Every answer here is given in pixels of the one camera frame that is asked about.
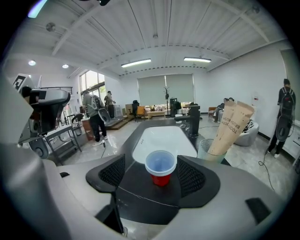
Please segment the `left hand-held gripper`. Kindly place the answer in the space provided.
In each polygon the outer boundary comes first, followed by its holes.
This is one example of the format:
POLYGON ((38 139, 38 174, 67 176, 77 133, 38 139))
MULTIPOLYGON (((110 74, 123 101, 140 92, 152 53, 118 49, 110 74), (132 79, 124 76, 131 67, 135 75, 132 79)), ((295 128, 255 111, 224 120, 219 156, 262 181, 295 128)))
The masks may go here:
POLYGON ((19 74, 13 87, 21 97, 16 108, 17 122, 22 128, 19 143, 28 143, 54 130, 63 108, 70 101, 65 90, 36 89, 29 75, 19 74))

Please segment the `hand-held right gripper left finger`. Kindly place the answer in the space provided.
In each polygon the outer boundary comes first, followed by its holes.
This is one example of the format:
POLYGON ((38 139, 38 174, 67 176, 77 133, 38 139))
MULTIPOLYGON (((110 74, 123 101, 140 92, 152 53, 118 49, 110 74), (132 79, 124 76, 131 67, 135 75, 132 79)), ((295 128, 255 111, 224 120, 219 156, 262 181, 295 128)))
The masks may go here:
POLYGON ((59 167, 68 189, 93 216, 108 205, 117 205, 116 190, 126 171, 125 155, 113 155, 96 160, 59 167))

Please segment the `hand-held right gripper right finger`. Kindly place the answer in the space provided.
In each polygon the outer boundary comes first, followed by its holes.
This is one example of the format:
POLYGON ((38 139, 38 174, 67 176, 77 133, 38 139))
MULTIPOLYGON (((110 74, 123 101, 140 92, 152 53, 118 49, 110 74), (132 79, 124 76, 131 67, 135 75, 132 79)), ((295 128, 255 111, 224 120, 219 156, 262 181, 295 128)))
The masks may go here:
POLYGON ((181 156, 177 234, 264 234, 283 201, 252 174, 228 165, 181 156))

